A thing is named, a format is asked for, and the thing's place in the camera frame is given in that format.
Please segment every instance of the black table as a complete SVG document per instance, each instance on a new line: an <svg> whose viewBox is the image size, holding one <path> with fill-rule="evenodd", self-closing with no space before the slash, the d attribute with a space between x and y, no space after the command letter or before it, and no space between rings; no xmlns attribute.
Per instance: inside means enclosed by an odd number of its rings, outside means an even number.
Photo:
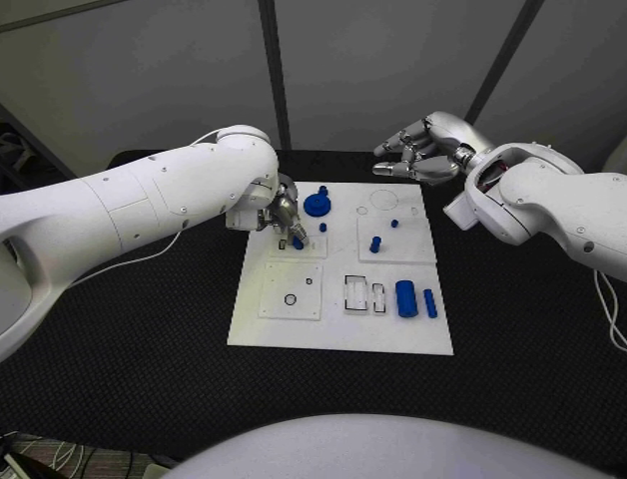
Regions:
<svg viewBox="0 0 627 479"><path fill-rule="evenodd" d="M372 163L370 154L282 154L299 181L395 183ZM627 355L609 341L592 271L550 237L515 247L482 227L463 232L442 212L458 193L459 182L423 189L453 357L228 347L248 234L217 218L162 257L67 292L0 365L0 425L186 456L284 419L388 413L475 426L592 465L627 463Z"/></svg>

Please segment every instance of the black fabric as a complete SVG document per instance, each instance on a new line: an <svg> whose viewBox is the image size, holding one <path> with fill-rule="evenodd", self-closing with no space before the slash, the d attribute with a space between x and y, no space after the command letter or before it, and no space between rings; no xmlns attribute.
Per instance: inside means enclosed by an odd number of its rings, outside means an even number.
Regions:
<svg viewBox="0 0 627 479"><path fill-rule="evenodd" d="M372 163L368 154L282 153L283 172L323 184L382 183ZM186 456L289 418L388 413L486 429L597 466L627 463L627 355L609 341L592 271L547 236L515 247L482 227L463 232L442 211L458 183L423 190L453 357L228 347L248 234L217 218L160 258L65 293L0 365L0 426ZM615 283L627 332L627 285Z"/></svg>

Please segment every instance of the blue shape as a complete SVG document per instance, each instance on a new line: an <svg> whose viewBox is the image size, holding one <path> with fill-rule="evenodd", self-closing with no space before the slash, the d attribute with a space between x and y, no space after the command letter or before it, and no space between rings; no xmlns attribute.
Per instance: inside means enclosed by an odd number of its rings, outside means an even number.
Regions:
<svg viewBox="0 0 627 479"><path fill-rule="evenodd" d="M381 237L374 237L371 240L371 248L368 249L371 252L378 252L381 248Z"/></svg>
<svg viewBox="0 0 627 479"><path fill-rule="evenodd" d="M395 283L395 300L400 317L416 317L419 315L419 309L414 283L407 279Z"/></svg>
<svg viewBox="0 0 627 479"><path fill-rule="evenodd" d="M310 217L319 218L328 215L331 211L331 198L328 197L328 188L320 187L318 193L305 200L305 211Z"/></svg>
<svg viewBox="0 0 627 479"><path fill-rule="evenodd" d="M433 299L433 291L430 289L424 290L424 301L426 301L426 310L429 312L429 317L439 317L439 311L436 309L436 301Z"/></svg>

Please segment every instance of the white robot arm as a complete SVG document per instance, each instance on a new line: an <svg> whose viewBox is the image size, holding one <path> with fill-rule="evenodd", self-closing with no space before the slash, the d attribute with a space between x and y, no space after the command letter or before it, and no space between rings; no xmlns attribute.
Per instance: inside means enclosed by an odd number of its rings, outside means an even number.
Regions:
<svg viewBox="0 0 627 479"><path fill-rule="evenodd" d="M0 197L0 361L77 278L144 244L227 213L228 228L289 229L307 243L297 188L267 134L235 126L80 180ZM16 260L6 242L16 252Z"/></svg>
<svg viewBox="0 0 627 479"><path fill-rule="evenodd" d="M411 124L374 152L382 156L400 148L403 161L377 164L378 175L437 185L466 173L465 192L445 208L463 230L482 223L511 244L546 232L576 261L627 282L626 175L586 175L537 144L496 148L443 112ZM432 158L437 151L445 156Z"/></svg>

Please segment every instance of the white wall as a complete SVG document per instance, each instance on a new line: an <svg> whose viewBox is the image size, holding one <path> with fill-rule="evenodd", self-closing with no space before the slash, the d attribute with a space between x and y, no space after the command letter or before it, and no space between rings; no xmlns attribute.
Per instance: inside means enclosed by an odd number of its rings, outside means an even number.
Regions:
<svg viewBox="0 0 627 479"><path fill-rule="evenodd" d="M0 0L0 25L78 7L95 0Z"/></svg>
<svg viewBox="0 0 627 479"><path fill-rule="evenodd" d="M547 0L476 127L600 169L627 134L627 0Z"/></svg>
<svg viewBox="0 0 627 479"><path fill-rule="evenodd" d="M522 0L279 0L296 149L370 151L465 115Z"/></svg>
<svg viewBox="0 0 627 479"><path fill-rule="evenodd" d="M0 102L78 175L234 124L279 146L258 2L133 0L0 34Z"/></svg>

